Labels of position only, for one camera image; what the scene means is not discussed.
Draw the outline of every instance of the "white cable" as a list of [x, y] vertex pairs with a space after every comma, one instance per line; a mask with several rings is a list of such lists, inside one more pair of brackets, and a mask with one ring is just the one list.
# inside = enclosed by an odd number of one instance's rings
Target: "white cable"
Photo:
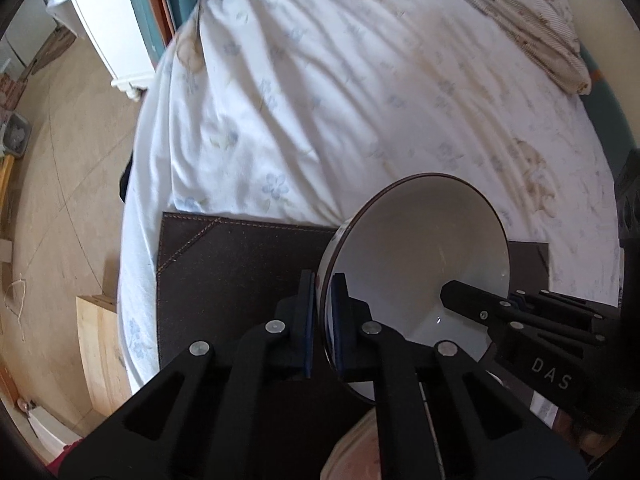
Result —
[[[6, 295], [9, 293], [9, 290], [11, 290], [12, 286], [16, 285], [17, 283], [22, 284], [22, 299], [20, 300], [20, 310], [18, 311], [18, 314], [16, 314], [14, 310], [9, 305], [6, 304]], [[11, 312], [15, 317], [18, 318], [18, 326], [20, 327], [20, 332], [22, 333], [23, 343], [24, 343], [24, 329], [22, 328], [22, 323], [20, 321], [20, 318], [22, 317], [22, 310], [24, 309], [24, 297], [26, 293], [27, 293], [27, 280], [25, 280], [22, 277], [22, 274], [20, 273], [20, 278], [18, 278], [14, 282], [11, 282], [11, 284], [6, 288], [6, 292], [4, 293], [4, 300], [3, 300], [4, 306], [9, 309], [9, 312]]]

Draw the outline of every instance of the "silver screw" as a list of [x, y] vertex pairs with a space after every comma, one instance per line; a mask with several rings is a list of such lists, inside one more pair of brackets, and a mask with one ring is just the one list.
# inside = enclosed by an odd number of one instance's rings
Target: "silver screw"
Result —
[[366, 321], [362, 324], [362, 331], [365, 334], [376, 335], [382, 332], [382, 325], [377, 321]]
[[189, 346], [189, 352], [191, 355], [199, 356], [204, 355], [209, 351], [209, 343], [206, 341], [194, 341]]
[[445, 357], [453, 357], [458, 353], [458, 345], [452, 343], [451, 341], [443, 341], [438, 345], [438, 353], [440, 355], [444, 355]]
[[272, 319], [264, 326], [264, 329], [270, 334], [279, 334], [284, 332], [286, 327], [287, 325], [285, 325], [283, 321], [280, 321], [279, 319]]

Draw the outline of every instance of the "bowl rim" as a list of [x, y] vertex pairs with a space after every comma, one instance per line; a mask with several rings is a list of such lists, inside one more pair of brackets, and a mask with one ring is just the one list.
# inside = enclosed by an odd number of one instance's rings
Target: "bowl rim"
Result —
[[[495, 219], [498, 221], [498, 225], [500, 226], [500, 230], [502, 231], [502, 236], [504, 237], [504, 245], [505, 245], [506, 250], [507, 250], [507, 261], [511, 262], [511, 254], [510, 254], [510, 250], [509, 250], [509, 243], [508, 243], [508, 239], [507, 239], [507, 233], [504, 230], [504, 226], [502, 225], [502, 221], [500, 220], [500, 217], [498, 216], [498, 213], [495, 211], [494, 206], [491, 204], [491, 202], [489, 202], [487, 197], [485, 197], [484, 194], [481, 193], [478, 190], [477, 187], [473, 186], [472, 184], [468, 183], [466, 180], [463, 180], [462, 178], [460, 178], [458, 176], [455, 176], [455, 175], [452, 175], [452, 174], [447, 174], [447, 173], [437, 173], [437, 172], [415, 173], [415, 174], [406, 176], [404, 178], [401, 178], [400, 180], [396, 180], [395, 182], [389, 184], [388, 186], [386, 186], [385, 188], [383, 188], [382, 190], [377, 192], [369, 200], [367, 200], [367, 202], [360, 209], [358, 209], [358, 212], [350, 220], [348, 220], [349, 224], [347, 225], [346, 229], [344, 230], [344, 232], [340, 236], [340, 239], [338, 240], [338, 242], [337, 242], [337, 244], [335, 246], [334, 252], [331, 255], [331, 258], [329, 259], [329, 263], [328, 263], [328, 265], [326, 267], [326, 272], [324, 274], [324, 278], [322, 279], [322, 283], [321, 283], [321, 286], [320, 286], [320, 301], [319, 301], [319, 304], [317, 306], [317, 308], [318, 308], [318, 325], [319, 325], [319, 329], [320, 329], [320, 339], [321, 339], [321, 342], [322, 342], [322, 350], [324, 351], [324, 355], [327, 358], [327, 360], [329, 361], [329, 366], [330, 366], [331, 370], [334, 373], [337, 373], [337, 370], [335, 368], [334, 361], [332, 360], [332, 358], [331, 358], [331, 356], [329, 354], [329, 345], [328, 345], [329, 339], [328, 339], [328, 334], [327, 334], [327, 330], [326, 330], [325, 320], [326, 320], [326, 295], [327, 295], [327, 292], [329, 290], [329, 282], [331, 280], [332, 271], [334, 270], [334, 267], [335, 267], [335, 261], [338, 259], [338, 254], [340, 254], [340, 251], [342, 250], [342, 246], [344, 245], [347, 237], [349, 236], [349, 234], [353, 230], [354, 226], [358, 223], [358, 220], [360, 220], [362, 218], [364, 213], [366, 213], [375, 202], [377, 202], [383, 195], [385, 195], [389, 191], [393, 190], [394, 188], [396, 188], [398, 186], [401, 186], [402, 184], [405, 184], [406, 182], [409, 182], [411, 180], [416, 180], [418, 178], [424, 178], [424, 177], [427, 177], [427, 176], [442, 176], [442, 177], [445, 177], [445, 178], [450, 178], [452, 180], [457, 180], [458, 182], [461, 182], [465, 186], [470, 187], [472, 190], [474, 190], [476, 193], [478, 193], [479, 196], [482, 197], [482, 199], [489, 206], [489, 209], [491, 210], [491, 212], [494, 213]], [[509, 278], [511, 279], [511, 271], [510, 271], [510, 269], [508, 269], [508, 275], [509, 275]], [[374, 400], [371, 400], [368, 397], [363, 396], [361, 393], [359, 393], [356, 390], [354, 390], [353, 388], [349, 387], [348, 383], [345, 383], [343, 381], [340, 381], [340, 382], [352, 394], [356, 395], [361, 400], [364, 400], [365, 402], [368, 402], [368, 403], [370, 403], [372, 405], [375, 405], [375, 401]]]

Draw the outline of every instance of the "bed sheet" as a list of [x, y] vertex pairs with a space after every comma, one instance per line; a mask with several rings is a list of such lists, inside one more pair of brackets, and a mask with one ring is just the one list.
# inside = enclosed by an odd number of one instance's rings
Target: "bed sheet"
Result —
[[163, 211], [338, 226], [427, 171], [478, 188], [510, 239], [548, 242], [553, 290], [616, 304], [596, 133], [491, 19], [463, 0], [201, 0], [136, 129], [118, 289], [133, 391], [158, 371]]

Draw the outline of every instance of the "white lettering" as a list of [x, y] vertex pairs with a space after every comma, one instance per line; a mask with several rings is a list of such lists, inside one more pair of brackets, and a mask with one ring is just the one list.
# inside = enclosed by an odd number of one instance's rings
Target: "white lettering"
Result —
[[553, 382], [554, 381], [554, 377], [556, 375], [556, 368], [551, 368], [551, 370], [549, 370], [546, 374], [545, 374], [545, 379], [549, 379], [549, 382]]
[[539, 357], [536, 357], [536, 360], [533, 363], [533, 366], [531, 367], [531, 369], [534, 372], [539, 372], [540, 370], [542, 370], [542, 367], [545, 365], [545, 362], [540, 359]]
[[562, 382], [558, 384], [558, 387], [561, 390], [566, 390], [569, 387], [569, 381], [571, 380], [571, 375], [563, 375]]

